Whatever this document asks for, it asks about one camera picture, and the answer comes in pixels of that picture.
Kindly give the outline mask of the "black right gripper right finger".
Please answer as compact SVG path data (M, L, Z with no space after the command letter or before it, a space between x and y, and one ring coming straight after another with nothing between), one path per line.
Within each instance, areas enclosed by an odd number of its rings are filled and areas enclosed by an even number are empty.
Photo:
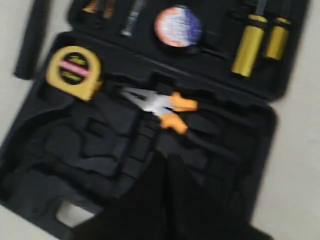
M166 160L174 233L178 240L271 240L215 201L200 186L182 159Z

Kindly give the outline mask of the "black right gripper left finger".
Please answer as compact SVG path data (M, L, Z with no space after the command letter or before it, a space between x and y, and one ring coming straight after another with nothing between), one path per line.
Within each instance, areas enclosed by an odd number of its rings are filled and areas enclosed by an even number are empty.
M166 159L155 153L134 186L72 229L74 240L172 240L166 200Z

